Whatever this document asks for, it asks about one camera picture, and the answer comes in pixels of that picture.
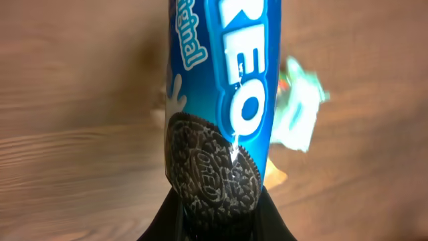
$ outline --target plastic wrapper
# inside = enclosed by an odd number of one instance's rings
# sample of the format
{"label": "plastic wrapper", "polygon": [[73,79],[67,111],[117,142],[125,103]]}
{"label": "plastic wrapper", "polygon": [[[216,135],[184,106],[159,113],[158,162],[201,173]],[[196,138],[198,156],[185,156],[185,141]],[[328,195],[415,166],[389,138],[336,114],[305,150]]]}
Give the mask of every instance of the plastic wrapper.
{"label": "plastic wrapper", "polygon": [[313,72],[305,72],[293,57],[287,74],[281,73],[271,143],[306,152],[309,149],[320,103],[330,99]]}
{"label": "plastic wrapper", "polygon": [[281,1],[170,0],[165,170],[201,235],[248,233],[263,188]]}

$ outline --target wood grain surface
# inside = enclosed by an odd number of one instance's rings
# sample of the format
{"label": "wood grain surface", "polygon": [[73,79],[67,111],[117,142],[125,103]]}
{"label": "wood grain surface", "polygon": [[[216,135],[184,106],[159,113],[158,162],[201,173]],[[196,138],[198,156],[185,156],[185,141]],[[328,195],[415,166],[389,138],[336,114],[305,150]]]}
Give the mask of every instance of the wood grain surface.
{"label": "wood grain surface", "polygon": [[[275,145],[298,240],[428,236],[428,1],[283,0],[282,55],[315,70],[308,153]],[[149,115],[167,1],[0,1],[0,240],[136,240],[170,185]]]}

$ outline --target white oreo lettering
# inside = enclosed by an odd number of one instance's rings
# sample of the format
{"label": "white oreo lettering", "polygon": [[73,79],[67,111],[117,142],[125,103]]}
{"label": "white oreo lettering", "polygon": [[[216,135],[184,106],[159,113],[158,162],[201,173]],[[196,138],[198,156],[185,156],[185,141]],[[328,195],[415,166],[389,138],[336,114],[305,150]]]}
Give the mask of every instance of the white oreo lettering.
{"label": "white oreo lettering", "polygon": [[[219,2],[220,18],[223,28],[243,11],[251,20],[259,19],[263,13],[264,0],[222,0]],[[223,36],[225,60],[229,84],[241,83],[243,74],[265,71],[265,25],[258,23],[249,27],[226,33]],[[238,63],[238,55],[243,55],[244,68]],[[266,93],[263,80],[253,78],[245,81],[232,97],[230,124],[235,135],[248,136],[260,126],[265,106]],[[242,117],[245,102],[256,98],[258,108],[250,119]]]}

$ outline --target oreo logo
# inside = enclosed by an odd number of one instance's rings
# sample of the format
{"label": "oreo logo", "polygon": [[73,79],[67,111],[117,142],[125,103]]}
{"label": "oreo logo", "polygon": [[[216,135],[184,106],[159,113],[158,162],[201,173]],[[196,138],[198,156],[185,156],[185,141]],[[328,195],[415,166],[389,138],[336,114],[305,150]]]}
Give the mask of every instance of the oreo logo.
{"label": "oreo logo", "polygon": [[212,30],[211,47],[213,52],[224,53],[213,56],[221,92],[217,122],[228,141],[248,141],[258,135],[263,125],[268,97],[265,0],[212,2],[205,1],[218,11],[216,15],[211,6],[205,9]]}

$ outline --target black object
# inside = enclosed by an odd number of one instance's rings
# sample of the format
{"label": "black object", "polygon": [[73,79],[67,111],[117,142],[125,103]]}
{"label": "black object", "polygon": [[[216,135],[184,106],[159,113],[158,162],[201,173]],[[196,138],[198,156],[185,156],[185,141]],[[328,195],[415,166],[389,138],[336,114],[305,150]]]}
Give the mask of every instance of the black object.
{"label": "black object", "polygon": [[[182,241],[189,227],[177,193],[171,189],[152,224],[137,241]],[[295,241],[278,213],[269,193],[263,188],[254,213],[252,233],[248,241]],[[198,238],[191,241],[205,241]]]}

